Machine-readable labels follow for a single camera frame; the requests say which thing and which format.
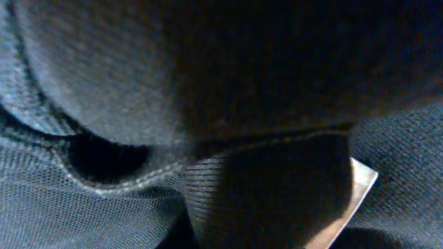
dark gray knit fabric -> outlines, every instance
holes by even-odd
[[[142,2],[0,0],[0,248],[300,248],[349,155],[380,179],[334,248],[443,248],[442,105],[331,126],[440,95],[441,1]]]
[[[441,0],[15,5],[45,93],[121,144],[328,127],[443,94]]]
[[[0,1],[0,103],[24,124],[53,135],[73,135],[79,127],[37,87],[18,34],[12,4]]]

dark cloth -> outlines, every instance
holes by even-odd
[[[443,248],[441,1],[0,4],[3,248]]]

